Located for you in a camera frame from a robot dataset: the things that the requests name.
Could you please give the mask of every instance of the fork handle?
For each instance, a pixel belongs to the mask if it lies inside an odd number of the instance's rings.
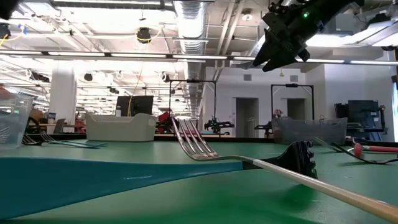
[[[398,207],[396,206],[350,192],[349,190],[341,189],[334,185],[324,183],[320,180],[313,179],[302,174],[298,174],[259,159],[253,160],[253,164],[271,172],[283,175],[284,177],[306,185],[307,187],[320,191],[366,212],[372,213],[375,216],[389,220],[392,223],[398,223]]]
[[[84,146],[84,145],[79,145],[79,144],[74,144],[74,143],[68,143],[68,142],[60,142],[60,141],[46,141],[50,144],[61,144],[64,146],[73,146],[73,147],[80,147],[80,148],[85,148],[85,149],[98,149],[99,146]]]

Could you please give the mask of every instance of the fork tines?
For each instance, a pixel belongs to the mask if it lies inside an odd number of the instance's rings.
[[[41,132],[40,136],[43,138],[44,141],[55,141],[54,138],[49,136],[46,132]]]
[[[178,141],[184,152],[189,157],[196,160],[218,157],[218,153],[215,152],[207,144],[207,142],[204,140],[204,138],[199,133],[198,129],[191,120],[189,120],[189,123],[187,122],[187,120],[179,120],[180,128],[182,130],[184,138],[181,136],[180,130],[177,128],[174,119],[172,119],[172,122]]]
[[[24,134],[24,137],[22,138],[22,143],[25,145],[33,145],[33,144],[37,144],[38,142],[33,140],[27,134]]]

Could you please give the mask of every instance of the computer monitor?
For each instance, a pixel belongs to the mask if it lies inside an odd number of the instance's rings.
[[[134,116],[139,113],[152,114],[153,104],[154,96],[119,96],[116,107],[120,107],[121,116],[128,116],[129,108],[130,116]]]
[[[359,122],[363,120],[374,120],[379,117],[379,102],[377,100],[349,100],[348,101],[348,122]]]

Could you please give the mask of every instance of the white plastic bin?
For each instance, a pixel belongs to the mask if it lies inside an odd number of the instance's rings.
[[[134,117],[86,115],[86,134],[89,141],[153,141],[156,117],[137,114]]]
[[[21,146],[33,98],[13,93],[0,96],[0,149]]]

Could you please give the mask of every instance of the white pillar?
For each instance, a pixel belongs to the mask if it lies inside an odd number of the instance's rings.
[[[56,113],[56,120],[65,118],[68,124],[75,124],[77,81],[73,61],[54,61],[50,91],[50,113]],[[73,128],[64,128],[73,132]]]

